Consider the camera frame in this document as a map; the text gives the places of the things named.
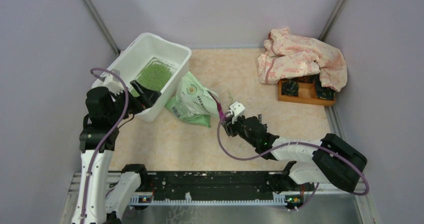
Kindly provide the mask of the white plastic litter box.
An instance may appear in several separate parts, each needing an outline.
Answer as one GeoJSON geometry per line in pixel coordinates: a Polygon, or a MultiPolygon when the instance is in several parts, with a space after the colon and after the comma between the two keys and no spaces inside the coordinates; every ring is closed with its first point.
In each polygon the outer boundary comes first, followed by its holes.
{"type": "Polygon", "coordinates": [[[152,107],[135,117],[152,122],[176,91],[182,77],[189,71],[190,48],[173,43],[158,35],[145,32],[140,34],[107,68],[120,79],[102,72],[92,87],[106,86],[113,93],[123,92],[124,86],[134,97],[139,97],[131,85],[135,80],[143,88],[160,92],[152,107]]]}

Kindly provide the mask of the green cat litter bag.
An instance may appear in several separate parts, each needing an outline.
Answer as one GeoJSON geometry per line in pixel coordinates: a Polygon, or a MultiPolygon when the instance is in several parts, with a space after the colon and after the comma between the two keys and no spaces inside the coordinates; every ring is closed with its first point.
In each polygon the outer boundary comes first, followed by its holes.
{"type": "Polygon", "coordinates": [[[209,128],[211,118],[219,118],[215,99],[219,101],[219,96],[188,72],[181,78],[175,95],[165,104],[165,108],[180,121],[209,128]]]}

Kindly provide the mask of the purple plastic scoop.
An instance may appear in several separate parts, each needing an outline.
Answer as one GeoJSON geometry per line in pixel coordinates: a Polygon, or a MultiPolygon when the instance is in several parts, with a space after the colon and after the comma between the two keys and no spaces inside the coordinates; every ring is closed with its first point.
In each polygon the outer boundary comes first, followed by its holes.
{"type": "Polygon", "coordinates": [[[225,116],[225,113],[223,112],[221,103],[217,99],[215,99],[215,102],[216,102],[216,106],[217,106],[217,111],[218,111],[218,114],[219,114],[219,118],[221,119],[222,117],[225,116]]]}

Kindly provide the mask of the black bag clip strip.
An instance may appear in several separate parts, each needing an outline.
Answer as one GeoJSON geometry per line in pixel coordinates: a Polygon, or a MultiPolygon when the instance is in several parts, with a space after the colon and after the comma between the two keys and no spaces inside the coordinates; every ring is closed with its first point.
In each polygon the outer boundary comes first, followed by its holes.
{"type": "Polygon", "coordinates": [[[262,114],[258,114],[258,121],[262,124],[263,123],[263,116],[262,114]]]}

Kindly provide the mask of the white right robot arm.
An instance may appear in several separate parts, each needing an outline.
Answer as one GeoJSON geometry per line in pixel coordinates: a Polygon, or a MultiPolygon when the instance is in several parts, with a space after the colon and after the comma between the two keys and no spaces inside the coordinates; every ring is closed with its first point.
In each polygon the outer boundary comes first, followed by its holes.
{"type": "Polygon", "coordinates": [[[367,158],[333,133],[327,133],[319,140],[289,140],[268,132],[267,126],[258,117],[222,116],[217,131],[224,128],[229,137],[239,136],[254,147],[256,155],[241,158],[225,149],[221,137],[217,141],[229,157],[238,161],[258,158],[287,163],[281,183],[287,190],[295,190],[305,183],[332,184],[338,189],[357,195],[368,194],[370,187],[364,176],[367,158]]]}

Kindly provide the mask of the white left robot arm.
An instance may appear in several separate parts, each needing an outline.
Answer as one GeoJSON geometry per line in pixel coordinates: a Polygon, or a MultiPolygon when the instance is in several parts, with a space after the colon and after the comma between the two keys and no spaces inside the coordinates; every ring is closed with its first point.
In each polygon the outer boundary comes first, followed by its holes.
{"type": "Polygon", "coordinates": [[[143,164],[127,164],[117,182],[107,185],[110,163],[122,119],[153,107],[161,92],[130,82],[138,93],[127,88],[117,93],[100,86],[86,94],[88,114],[79,136],[81,180],[73,224],[120,224],[135,192],[154,192],[152,179],[143,164]]]}

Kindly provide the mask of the green litter in box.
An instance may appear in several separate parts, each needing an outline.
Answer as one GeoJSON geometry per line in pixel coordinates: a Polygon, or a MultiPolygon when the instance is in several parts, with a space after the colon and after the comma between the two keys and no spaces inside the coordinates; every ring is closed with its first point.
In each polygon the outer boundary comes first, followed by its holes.
{"type": "Polygon", "coordinates": [[[135,80],[147,89],[161,91],[176,70],[170,63],[153,57],[136,75],[135,80]]]}

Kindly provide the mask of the spilled green litter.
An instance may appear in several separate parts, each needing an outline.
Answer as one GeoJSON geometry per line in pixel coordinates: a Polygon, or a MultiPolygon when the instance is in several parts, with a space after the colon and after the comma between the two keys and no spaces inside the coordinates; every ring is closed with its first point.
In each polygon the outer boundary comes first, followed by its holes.
{"type": "Polygon", "coordinates": [[[227,91],[227,93],[228,93],[228,106],[230,107],[233,103],[234,103],[234,98],[233,98],[233,95],[229,92],[229,91],[227,91]]]}

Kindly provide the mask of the dark patterned item left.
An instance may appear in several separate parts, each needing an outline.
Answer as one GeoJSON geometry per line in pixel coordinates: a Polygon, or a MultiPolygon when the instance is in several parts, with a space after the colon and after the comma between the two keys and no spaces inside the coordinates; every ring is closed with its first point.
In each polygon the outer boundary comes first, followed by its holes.
{"type": "Polygon", "coordinates": [[[281,84],[281,94],[283,96],[298,97],[299,84],[294,80],[288,80],[281,84]]]}

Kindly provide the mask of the dark patterned item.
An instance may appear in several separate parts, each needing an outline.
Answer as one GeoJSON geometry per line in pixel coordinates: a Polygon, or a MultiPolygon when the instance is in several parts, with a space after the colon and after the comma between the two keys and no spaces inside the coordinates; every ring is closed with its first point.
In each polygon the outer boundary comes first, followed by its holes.
{"type": "Polygon", "coordinates": [[[281,84],[281,94],[283,96],[298,97],[299,84],[294,80],[288,80],[281,84]]]}
{"type": "Polygon", "coordinates": [[[335,91],[329,87],[323,87],[322,83],[319,79],[319,76],[316,76],[314,81],[314,88],[317,98],[322,100],[334,100],[335,99],[335,91]]]}

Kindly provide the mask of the wooden tray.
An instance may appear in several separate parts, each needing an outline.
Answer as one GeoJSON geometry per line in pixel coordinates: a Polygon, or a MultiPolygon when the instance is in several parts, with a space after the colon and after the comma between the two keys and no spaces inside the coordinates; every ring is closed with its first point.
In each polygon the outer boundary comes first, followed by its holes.
{"type": "Polygon", "coordinates": [[[325,106],[325,107],[331,107],[336,103],[335,102],[336,98],[334,98],[333,100],[325,100],[325,99],[319,98],[316,92],[316,87],[313,83],[297,82],[299,86],[297,89],[297,92],[295,92],[297,96],[284,95],[283,88],[288,87],[287,84],[289,84],[289,82],[290,82],[289,79],[282,79],[277,83],[278,101],[318,105],[318,106],[325,106]]]}

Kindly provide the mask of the pink patterned cloth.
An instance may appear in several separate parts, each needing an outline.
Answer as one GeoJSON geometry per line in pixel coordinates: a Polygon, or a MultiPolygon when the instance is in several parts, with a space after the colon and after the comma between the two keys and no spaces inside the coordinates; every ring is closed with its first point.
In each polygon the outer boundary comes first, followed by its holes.
{"type": "Polygon", "coordinates": [[[322,87],[340,92],[348,81],[347,62],[340,49],[316,38],[292,34],[288,27],[272,29],[257,59],[258,80],[276,84],[281,79],[318,75],[322,87]]]}

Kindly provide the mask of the dark patterned item right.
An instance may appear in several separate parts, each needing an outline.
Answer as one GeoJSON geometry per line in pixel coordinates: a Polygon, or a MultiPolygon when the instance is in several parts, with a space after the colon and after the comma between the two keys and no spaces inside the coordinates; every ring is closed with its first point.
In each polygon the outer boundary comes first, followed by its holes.
{"type": "Polygon", "coordinates": [[[322,100],[334,100],[335,99],[335,91],[329,87],[323,87],[322,83],[319,79],[319,76],[316,76],[314,81],[314,88],[317,98],[322,100]]]}

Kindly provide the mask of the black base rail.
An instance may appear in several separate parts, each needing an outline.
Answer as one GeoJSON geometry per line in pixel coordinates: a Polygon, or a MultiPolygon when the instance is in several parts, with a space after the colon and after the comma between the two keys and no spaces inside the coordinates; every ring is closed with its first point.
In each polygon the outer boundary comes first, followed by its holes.
{"type": "Polygon", "coordinates": [[[129,205],[298,207],[315,189],[295,184],[281,171],[151,171],[129,205]]]}

